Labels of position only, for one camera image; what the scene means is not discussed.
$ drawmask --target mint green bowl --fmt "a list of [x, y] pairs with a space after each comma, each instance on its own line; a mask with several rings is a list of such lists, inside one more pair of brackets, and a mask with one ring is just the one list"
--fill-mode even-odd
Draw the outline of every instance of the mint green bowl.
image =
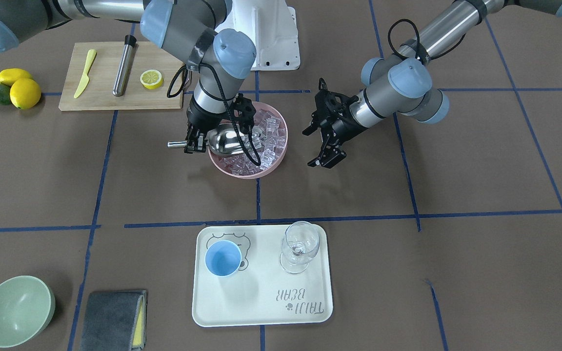
[[42, 280], [30, 275], [0, 284], [0, 347], [13, 347], [35, 337], [53, 317], [56, 300]]

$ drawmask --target wooden cutting board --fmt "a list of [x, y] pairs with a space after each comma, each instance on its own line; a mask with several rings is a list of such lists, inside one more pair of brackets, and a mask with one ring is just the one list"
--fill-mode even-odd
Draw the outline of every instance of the wooden cutting board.
[[[60, 97], [61, 111], [180, 109], [182, 107], [183, 93], [178, 97], [167, 98], [166, 91], [173, 75], [183, 63], [148, 41], [139, 41], [136, 44], [134, 63], [125, 94], [121, 97], [112, 95], [123, 46], [122, 41], [75, 44], [62, 97]], [[88, 73], [90, 82], [80, 97], [73, 98], [84, 71], [89, 49], [97, 50], [97, 57]], [[149, 90], [140, 83], [140, 75], [147, 69], [157, 69], [162, 73], [164, 83], [158, 89]], [[178, 78], [173, 92], [177, 91], [180, 84], [181, 78]]]

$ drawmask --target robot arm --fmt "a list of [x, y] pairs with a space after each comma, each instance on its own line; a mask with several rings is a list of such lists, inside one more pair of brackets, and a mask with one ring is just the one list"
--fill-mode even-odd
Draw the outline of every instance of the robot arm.
[[201, 74], [186, 111], [185, 152], [204, 153], [207, 132], [234, 111], [243, 134], [254, 124], [252, 103], [236, 95], [250, 74], [255, 45], [234, 29], [214, 31], [231, 7], [232, 0], [18, 0], [12, 8], [0, 0], [0, 52], [69, 20], [140, 21], [145, 37]]
[[488, 14], [512, 4], [562, 17], [562, 0], [456, 0], [419, 31], [417, 38], [408, 40], [397, 51], [390, 44], [394, 54], [369, 60], [361, 70], [366, 89], [359, 94], [348, 97], [329, 91], [321, 78], [320, 91], [315, 96], [316, 111], [303, 134], [308, 136], [320, 129], [322, 147], [308, 165], [334, 167], [346, 158], [341, 148], [344, 142], [393, 113], [426, 124], [442, 120], [450, 102], [442, 91], [433, 88], [426, 65], [446, 54]]

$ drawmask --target metal scoop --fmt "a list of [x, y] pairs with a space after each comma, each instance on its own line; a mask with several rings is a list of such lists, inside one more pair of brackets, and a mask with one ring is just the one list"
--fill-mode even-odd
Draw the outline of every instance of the metal scoop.
[[[234, 130], [234, 126], [225, 123], [221, 124], [216, 129], [212, 129], [207, 133], [207, 146], [212, 151], [221, 157], [228, 157], [233, 155], [243, 154], [244, 150], [240, 146], [238, 138], [243, 138], [244, 134], [239, 133], [239, 136]], [[187, 145], [185, 141], [171, 141], [167, 144], [169, 149], [183, 149]], [[250, 149], [248, 142], [245, 143], [247, 149]]]

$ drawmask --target clear glass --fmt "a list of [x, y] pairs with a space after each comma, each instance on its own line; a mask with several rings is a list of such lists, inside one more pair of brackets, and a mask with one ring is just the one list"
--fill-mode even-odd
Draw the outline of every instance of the clear glass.
[[285, 229], [279, 262], [284, 271], [299, 274], [318, 254], [320, 234], [314, 224], [301, 220]]

